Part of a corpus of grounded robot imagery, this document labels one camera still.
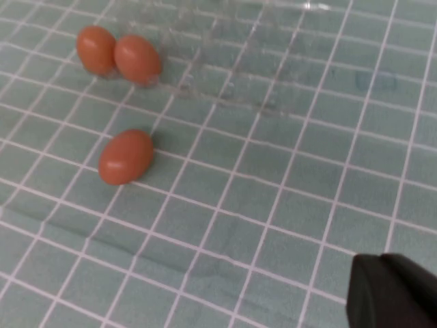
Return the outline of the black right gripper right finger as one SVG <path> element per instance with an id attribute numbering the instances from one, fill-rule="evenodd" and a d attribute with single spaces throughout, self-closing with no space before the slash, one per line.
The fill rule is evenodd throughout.
<path id="1" fill-rule="evenodd" d="M 401 254 L 382 254 L 381 258 L 394 270 L 414 302 L 436 327 L 436 276 Z"/>

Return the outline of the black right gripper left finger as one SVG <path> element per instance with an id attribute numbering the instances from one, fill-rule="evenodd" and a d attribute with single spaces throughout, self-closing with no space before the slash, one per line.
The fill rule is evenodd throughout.
<path id="1" fill-rule="evenodd" d="M 382 256 L 358 254 L 353 258 L 346 301 L 350 327 L 392 327 L 386 292 L 389 268 Z"/>

